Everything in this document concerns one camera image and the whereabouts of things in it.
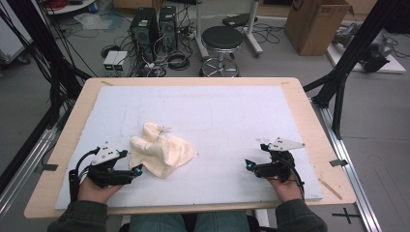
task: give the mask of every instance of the computer tower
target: computer tower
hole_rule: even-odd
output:
[[[178,47],[177,10],[174,6],[162,6],[160,11],[161,45],[163,51],[171,51]]]
[[[135,49],[142,52],[144,59],[154,62],[160,49],[160,30],[154,8],[139,8],[130,26]]]

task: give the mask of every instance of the crumpled towel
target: crumpled towel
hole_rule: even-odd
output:
[[[177,167],[193,157],[194,150],[186,140],[167,136],[165,127],[146,123],[142,138],[131,139],[132,158],[130,168],[141,163],[160,178],[167,178]]]

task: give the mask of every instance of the stool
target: stool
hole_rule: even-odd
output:
[[[244,37],[238,30],[227,26],[215,26],[202,33],[202,44],[209,50],[215,51],[218,58],[206,60],[199,71],[200,76],[235,77],[239,76],[238,66],[231,60],[223,58],[224,53],[233,53],[244,43]]]

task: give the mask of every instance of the gray floor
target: gray floor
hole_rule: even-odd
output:
[[[127,35],[129,22],[122,17],[109,16],[114,27],[109,30],[83,31],[73,20],[59,18],[64,28],[73,34],[69,41],[98,76],[105,76],[102,48],[119,43],[120,36]],[[203,20],[203,27],[220,24],[223,16]],[[260,18],[271,26],[282,26],[284,19]],[[235,53],[241,76],[254,77],[297,77],[303,85],[311,83],[327,74],[332,68],[324,56],[302,57],[286,39],[283,31],[276,32],[279,43],[262,43],[264,53],[255,58],[248,43]],[[397,41],[395,48],[410,53],[410,39],[402,35],[392,35]],[[168,71],[167,76],[198,76],[201,59],[196,44],[191,43],[193,55],[190,67],[182,72]],[[88,68],[74,55],[78,67],[89,73]],[[398,62],[410,70],[410,59],[397,58]],[[37,66],[12,64],[0,71],[0,147],[2,156],[0,171],[19,150],[32,129],[38,124],[49,106],[49,86],[42,78]],[[307,93],[309,97],[319,89]],[[351,72],[345,90],[345,101],[341,119],[341,136],[353,165],[365,189],[366,196],[377,216],[383,231],[410,230],[410,74]],[[25,205],[37,183],[40,174],[34,173],[15,203],[0,222],[0,231],[45,231],[51,219],[26,219]],[[344,214],[344,209],[352,217],[335,217]],[[312,207],[312,210],[329,224],[329,231],[365,231],[355,205],[335,205]],[[275,210],[269,210],[270,222],[275,224]],[[108,219],[108,231],[117,231],[120,217]]]

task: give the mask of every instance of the white paper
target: white paper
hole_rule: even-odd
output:
[[[282,137],[304,142],[286,99],[276,86],[139,86],[102,87],[69,163],[56,209],[70,203],[68,171],[83,154],[108,141],[113,149],[131,150],[132,136],[141,136],[146,122],[171,127],[195,149],[187,164],[160,179],[143,174],[121,188],[109,207],[276,201],[270,184],[246,170],[245,159],[270,162],[260,143]],[[305,182],[306,199],[322,192],[305,148],[290,151]],[[93,157],[86,159],[88,165]],[[130,158],[115,168],[128,169]]]

